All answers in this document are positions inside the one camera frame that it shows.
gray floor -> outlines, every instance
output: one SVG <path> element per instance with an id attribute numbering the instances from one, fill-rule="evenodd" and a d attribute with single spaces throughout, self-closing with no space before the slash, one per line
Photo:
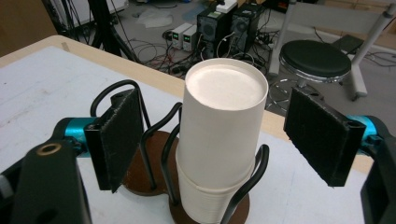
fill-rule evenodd
<path id="1" fill-rule="evenodd" d="M 130 5 L 125 10 L 119 12 L 121 24 L 125 30 L 126 36 L 134 48 L 134 52 L 141 61 L 147 62 L 155 56 L 165 53 L 166 42 L 162 34 L 166 30 L 174 29 L 183 22 L 196 23 L 196 15 L 201 12 L 209 3 L 203 0 L 192 0 L 190 3 L 181 3 L 174 0 L 150 0 L 147 4 L 130 1 Z M 170 12 L 172 23 L 163 27 L 146 28 L 143 24 L 136 23 L 138 16 L 148 9 L 160 10 L 161 13 Z M 263 20 L 268 19 L 268 13 L 262 17 L 259 26 Z M 280 27 L 283 14 L 272 12 L 268 20 L 268 30 L 276 30 Z M 115 26 L 119 35 L 126 40 L 120 23 Z M 315 35 L 307 35 L 309 38 L 317 38 Z M 333 37 L 323 35 L 326 41 L 333 41 Z M 396 54 L 395 50 L 372 48 L 370 52 L 384 52 L 377 57 L 370 56 L 363 59 L 361 63 L 361 72 L 366 84 L 368 96 L 358 99 L 355 102 L 350 100 L 348 87 L 341 86 L 338 83 L 318 84 L 313 83 L 316 89 L 324 96 L 325 102 L 345 115 L 373 115 L 382 119 L 388 126 L 390 132 L 396 135 Z M 187 54 L 183 51 L 173 53 L 174 59 L 182 59 Z M 159 61 L 152 61 L 147 66 L 156 66 Z M 381 66 L 378 63 L 392 65 Z M 269 80 L 269 83 L 290 77 L 290 74 L 281 70 L 279 77 Z M 285 113 L 277 106 L 271 105 L 268 110 L 279 115 L 285 116 Z"/>

wooden base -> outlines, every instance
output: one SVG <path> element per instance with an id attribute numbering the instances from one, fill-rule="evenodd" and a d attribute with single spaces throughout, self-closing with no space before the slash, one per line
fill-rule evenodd
<path id="1" fill-rule="evenodd" d="M 145 169 L 145 165 L 142 160 L 140 150 L 136 151 L 136 155 L 129 167 L 126 176 L 123 179 L 123 185 L 129 191 L 134 194 L 141 196 L 155 196 L 160 194 L 168 194 L 168 189 L 166 187 L 165 181 L 163 179 L 163 173 L 161 171 L 161 156 L 163 153 L 163 146 L 169 137 L 169 133 L 158 131 L 150 137 L 147 141 L 147 152 L 148 158 L 151 165 L 152 173 L 154 175 L 155 182 L 157 184 L 156 189 L 151 189 L 149 184 L 148 174 Z M 168 167 L 169 173 L 172 176 L 172 182 L 174 183 L 176 196 L 180 199 L 180 191 L 178 188 L 178 177 L 177 177 L 177 166 L 176 166 L 176 148 L 178 144 L 178 138 L 175 139 L 172 149 L 168 157 Z M 230 224 L 241 224 L 245 223 L 248 218 L 248 210 L 250 207 L 250 200 L 248 195 L 242 200 L 238 205 L 232 218 L 230 219 Z M 176 224 L 195 224 L 187 213 L 185 212 L 181 200 L 179 200 L 178 205 L 172 205 L 169 200 L 169 208 L 173 220 Z"/>

stool leg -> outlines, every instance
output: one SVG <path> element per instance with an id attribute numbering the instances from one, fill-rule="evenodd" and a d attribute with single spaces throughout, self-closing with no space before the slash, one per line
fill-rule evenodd
<path id="1" fill-rule="evenodd" d="M 268 91 L 268 97 L 271 103 L 265 108 L 276 105 L 282 111 L 286 112 L 288 109 L 291 87 L 295 85 L 297 85 L 297 80 L 295 79 L 281 79 L 271 84 Z"/>
<path id="2" fill-rule="evenodd" d="M 300 88 L 305 88 L 306 87 L 306 80 L 302 79 L 302 78 L 299 78 L 297 80 L 297 86 L 300 87 Z"/>

paper cup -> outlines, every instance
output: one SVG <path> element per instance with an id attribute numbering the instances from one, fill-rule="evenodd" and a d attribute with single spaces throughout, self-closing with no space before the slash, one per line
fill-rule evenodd
<path id="1" fill-rule="evenodd" d="M 193 66 L 185 82 L 178 166 L 196 185 L 227 189 L 250 175 L 268 83 L 233 59 Z"/>
<path id="2" fill-rule="evenodd" d="M 203 224 L 220 223 L 233 195 L 249 180 L 247 175 L 240 183 L 226 189 L 207 189 L 196 185 L 177 166 L 182 205 L 187 215 Z"/>

black cable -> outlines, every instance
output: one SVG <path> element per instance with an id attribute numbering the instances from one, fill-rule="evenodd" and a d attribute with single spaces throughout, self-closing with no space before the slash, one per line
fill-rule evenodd
<path id="1" fill-rule="evenodd" d="M 80 19 L 79 19 L 79 16 L 78 16 L 76 7 L 75 7 L 75 5 L 74 5 L 74 2 L 73 2 L 72 0 L 67 0 L 67 1 L 68 1 L 68 3 L 69 3 L 69 6 L 70 6 L 70 11 L 72 12 L 72 18 L 73 18 L 73 15 L 74 15 L 74 17 L 76 17 L 76 21 L 77 21 L 77 23 L 78 23 L 78 26 L 81 27 L 81 21 L 80 21 Z M 85 34 L 84 34 L 83 32 L 82 32 L 82 36 L 83 36 L 85 42 L 86 42 L 87 44 L 89 44 L 89 40 L 87 39 L 87 36 L 85 36 Z"/>
<path id="2" fill-rule="evenodd" d="M 386 30 L 388 28 L 388 26 L 390 26 L 390 24 L 396 19 L 396 17 L 394 17 L 392 20 L 390 20 L 390 22 L 388 22 L 388 24 L 384 27 L 383 31 Z"/>
<path id="3" fill-rule="evenodd" d="M 176 66 L 176 65 L 182 66 L 182 64 L 183 64 L 184 62 L 186 62 L 188 59 L 191 59 L 191 58 L 192 58 L 192 55 L 193 55 L 193 54 L 194 54 L 194 52 L 192 52 L 191 54 L 189 54 L 189 55 L 186 56 L 185 58 L 181 59 L 180 61 L 174 62 L 172 65 L 170 65 L 170 66 L 168 67 L 168 74 L 170 75 L 170 72 L 171 72 L 171 68 L 172 68 L 172 67 L 174 67 L 174 66 Z M 190 67 L 191 67 L 191 65 L 184 65 L 184 66 L 185 66 L 184 71 L 188 71 L 188 70 L 190 69 Z"/>
<path id="4" fill-rule="evenodd" d="M 262 57 L 260 54 L 259 54 L 259 52 L 258 52 L 258 50 L 257 50 L 257 44 L 256 45 L 253 45 L 252 46 L 252 49 L 253 49 L 253 52 L 256 54 L 256 59 L 255 59 L 255 64 L 257 64 L 256 65 L 256 67 L 257 68 L 265 68 L 265 73 L 264 74 L 266 74 L 266 72 L 267 72 L 267 66 L 265 66 L 266 64 L 268 64 L 269 62 L 267 61 L 267 60 L 265 60 L 265 58 L 264 57 Z"/>
<path id="5" fill-rule="evenodd" d="M 274 34 L 271 36 L 270 42 L 271 42 L 271 43 L 274 43 L 274 38 L 275 38 L 275 37 L 279 37 L 279 31 L 273 31 L 273 32 L 270 32 L 270 33 L 268 33 L 268 34 L 271 34 L 271 33 L 274 33 Z"/>
<path id="6" fill-rule="evenodd" d="M 198 55 L 201 53 L 201 51 L 199 50 L 198 46 L 195 46 L 194 50 L 192 51 L 191 55 L 190 55 L 190 59 L 187 61 L 187 64 L 185 65 L 186 69 L 184 71 L 182 71 L 181 76 L 184 77 L 187 75 L 187 72 L 190 70 L 190 68 L 195 65 L 196 63 L 200 62 L 195 62 L 194 60 L 199 58 Z"/>
<path id="7" fill-rule="evenodd" d="M 366 56 L 365 56 L 364 58 L 367 59 L 367 60 L 369 60 L 369 61 L 371 61 L 371 62 L 373 62 L 373 63 L 376 63 L 378 66 L 381 66 L 381 67 L 396 67 L 396 61 L 393 61 L 393 60 L 390 60 L 390 59 L 387 59 L 387 58 L 378 56 L 378 55 L 380 55 L 380 54 L 386 54 L 386 55 L 390 55 L 391 57 L 395 57 L 395 58 L 396 58 L 396 55 L 395 55 L 395 54 L 388 53 L 388 52 L 367 53 Z M 374 56 L 374 57 L 376 57 L 376 58 L 378 58 L 378 59 L 381 59 L 381 60 L 386 61 L 386 62 L 391 63 L 391 64 L 379 63 L 379 62 L 377 62 L 375 59 L 370 59 L 370 58 L 369 58 L 370 56 Z"/>
<path id="8" fill-rule="evenodd" d="M 91 14 L 91 5 L 90 4 L 88 4 L 88 8 L 89 8 L 89 10 L 88 10 L 88 13 L 90 14 L 90 19 L 89 19 L 89 22 L 88 22 L 88 28 L 89 28 L 89 32 L 88 32 L 88 45 L 90 45 L 90 43 L 91 43 L 91 22 L 92 22 L 92 14 Z"/>
<path id="9" fill-rule="evenodd" d="M 258 29 L 258 31 L 260 31 L 263 27 L 265 27 L 266 28 L 266 25 L 268 24 L 268 22 L 270 21 L 270 19 L 271 19 L 271 11 L 272 11 L 272 9 L 271 8 L 265 8 L 263 11 L 262 11 L 262 15 L 263 16 L 265 16 L 265 10 L 269 10 L 269 12 L 268 12 L 268 19 L 267 19 L 267 21 Z"/>
<path id="10" fill-rule="evenodd" d="M 167 39 L 165 39 L 165 42 L 166 42 L 167 48 L 165 51 L 165 57 L 163 58 L 163 62 L 161 63 L 160 67 L 158 67 L 158 70 L 160 70 L 160 71 L 161 71 L 161 68 L 163 67 L 163 64 L 165 63 L 166 59 L 169 57 L 169 49 L 172 48 L 172 45 L 173 45 L 172 42 L 171 42 L 171 44 L 168 44 Z"/>
<path id="11" fill-rule="evenodd" d="M 318 34 L 318 31 L 317 31 L 317 28 L 316 28 L 316 27 L 314 27 L 314 31 L 315 31 L 315 35 L 319 38 L 319 40 L 320 40 L 322 43 L 326 43 L 326 42 L 324 42 L 324 40 L 322 39 L 322 37 Z"/>
<path id="12" fill-rule="evenodd" d="M 170 35 L 170 38 L 171 38 L 170 40 L 172 40 L 172 31 L 173 31 L 173 30 L 174 30 L 174 29 L 165 30 L 165 31 L 163 32 L 163 34 L 162 34 L 163 39 L 168 40 L 167 36 Z"/>
<path id="13" fill-rule="evenodd" d="M 142 48 L 141 50 L 138 51 L 137 55 L 140 55 L 140 53 L 141 53 L 143 50 L 145 50 L 145 49 L 151 49 L 151 48 L 154 48 L 154 49 L 155 49 L 155 55 L 154 55 L 154 57 L 151 58 L 151 59 L 149 59 L 149 60 L 147 60 L 147 61 L 145 61 L 145 62 L 142 62 L 142 63 L 145 64 L 145 65 L 147 65 L 148 63 L 151 63 L 152 61 L 156 60 L 157 58 L 162 57 L 162 56 L 165 55 L 165 53 L 164 53 L 164 54 L 161 54 L 161 55 L 158 55 L 158 50 L 157 50 L 157 48 L 162 48 L 162 49 L 166 50 L 166 48 L 165 48 L 164 46 L 156 46 L 156 45 L 153 45 L 153 44 L 145 44 L 145 45 L 140 45 L 140 46 L 134 47 L 134 49 L 141 48 L 141 47 L 143 47 L 143 48 Z"/>
<path id="14" fill-rule="evenodd" d="M 64 14 L 66 16 L 66 22 L 67 22 L 66 30 L 67 30 L 68 36 L 79 41 L 78 36 L 76 36 L 76 34 L 75 34 L 75 27 L 74 27 L 73 19 L 71 18 L 70 11 L 67 6 L 66 0 L 61 0 L 61 2 L 62 2 L 62 6 L 64 7 Z"/>
<path id="15" fill-rule="evenodd" d="M 117 12 L 116 5 L 114 5 L 113 0 L 111 0 L 111 5 L 112 5 L 113 8 L 114 8 L 114 14 L 116 15 L 117 20 L 118 20 L 119 23 L 120 23 L 120 26 L 121 26 L 121 29 L 122 29 L 124 35 L 125 35 L 125 38 L 128 40 L 129 38 L 128 38 L 128 36 L 127 36 L 127 34 L 126 34 L 126 32 L 125 32 L 125 29 L 124 29 L 124 27 L 123 27 L 123 25 L 122 25 L 122 22 L 121 22 L 120 17 L 119 17 L 119 13 Z M 129 47 L 131 48 L 132 53 L 134 54 L 134 50 L 133 50 L 132 45 L 131 45 L 131 43 L 130 43 L 129 41 L 128 41 L 128 44 L 129 44 Z"/>

